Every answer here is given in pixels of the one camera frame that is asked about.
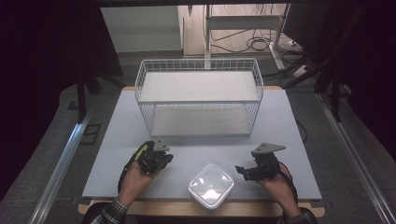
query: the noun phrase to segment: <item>person's hand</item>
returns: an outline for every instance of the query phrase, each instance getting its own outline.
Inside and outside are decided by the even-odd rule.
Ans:
[[[120,203],[130,206],[132,202],[143,193],[157,174],[146,175],[140,169],[137,161],[132,162],[125,177],[118,196]]]
[[[291,179],[288,169],[282,163],[279,165],[281,171]],[[302,214],[298,204],[294,201],[290,186],[281,175],[276,175],[271,180],[256,180],[256,182],[267,190],[274,201],[282,207],[288,218],[297,217]]]

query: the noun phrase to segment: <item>wooden table edge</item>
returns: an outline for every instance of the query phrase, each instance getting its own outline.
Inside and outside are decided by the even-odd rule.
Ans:
[[[94,203],[111,202],[91,200],[90,204],[79,204],[78,211],[85,214]],[[312,207],[311,203],[299,203],[308,208],[315,217],[323,217],[324,207]],[[277,203],[225,202],[214,211],[203,208],[194,201],[136,201],[128,209],[128,215],[174,216],[174,217],[280,217],[282,208]]]

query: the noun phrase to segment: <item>clear plastic container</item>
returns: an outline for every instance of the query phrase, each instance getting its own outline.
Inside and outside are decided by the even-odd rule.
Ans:
[[[189,184],[189,192],[205,208],[219,207],[233,188],[233,179],[217,165],[207,165]]]

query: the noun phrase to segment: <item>wall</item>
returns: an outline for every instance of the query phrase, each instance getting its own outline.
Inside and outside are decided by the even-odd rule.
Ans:
[[[104,7],[117,53],[180,50],[177,7]]]

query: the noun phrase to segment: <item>wire basket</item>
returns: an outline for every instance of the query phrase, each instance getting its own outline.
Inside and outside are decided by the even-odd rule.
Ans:
[[[254,59],[145,60],[135,83],[151,136],[250,135],[262,93]]]

